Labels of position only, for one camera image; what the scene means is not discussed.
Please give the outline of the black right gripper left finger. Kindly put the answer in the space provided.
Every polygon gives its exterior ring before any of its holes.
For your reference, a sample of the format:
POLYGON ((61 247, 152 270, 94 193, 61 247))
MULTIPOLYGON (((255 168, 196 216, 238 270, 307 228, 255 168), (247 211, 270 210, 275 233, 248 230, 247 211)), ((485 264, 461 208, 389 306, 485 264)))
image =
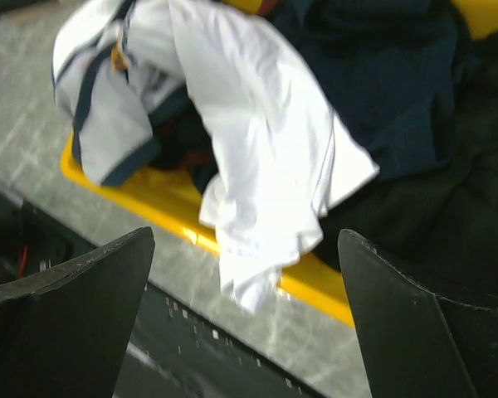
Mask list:
POLYGON ((141 227, 0 285, 0 397, 110 397, 154 254, 141 227))

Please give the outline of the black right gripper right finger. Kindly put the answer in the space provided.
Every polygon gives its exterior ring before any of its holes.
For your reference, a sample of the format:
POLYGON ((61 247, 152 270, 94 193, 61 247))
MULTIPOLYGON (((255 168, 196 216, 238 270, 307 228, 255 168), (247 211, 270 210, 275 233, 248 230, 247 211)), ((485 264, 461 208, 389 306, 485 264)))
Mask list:
POLYGON ((498 397, 498 292, 453 282, 339 234, 345 291, 374 397, 498 397))

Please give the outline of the white navy-trimmed tank top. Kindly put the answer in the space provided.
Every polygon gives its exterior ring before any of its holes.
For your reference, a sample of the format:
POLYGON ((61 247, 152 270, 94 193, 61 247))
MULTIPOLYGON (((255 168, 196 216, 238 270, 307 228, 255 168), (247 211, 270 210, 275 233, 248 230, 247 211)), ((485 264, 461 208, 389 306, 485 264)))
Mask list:
POLYGON ((249 312, 322 241, 320 218, 378 174, 294 47, 218 2, 86 2, 56 35, 52 79, 98 187, 128 181, 162 151, 154 127, 196 109, 218 167, 199 220, 222 292, 249 312))

